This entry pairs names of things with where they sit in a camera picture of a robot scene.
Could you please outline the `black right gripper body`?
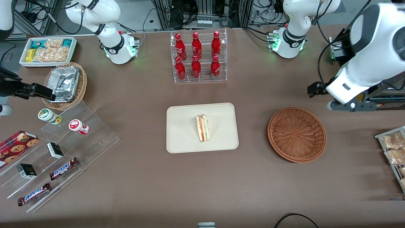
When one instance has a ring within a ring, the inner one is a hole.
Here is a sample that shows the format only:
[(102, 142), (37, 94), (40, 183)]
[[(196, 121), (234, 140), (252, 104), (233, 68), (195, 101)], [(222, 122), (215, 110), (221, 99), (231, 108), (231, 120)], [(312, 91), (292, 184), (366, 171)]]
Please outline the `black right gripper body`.
[(0, 96), (13, 96), (14, 93), (23, 88), (22, 79), (17, 74), (3, 67), (0, 68)]

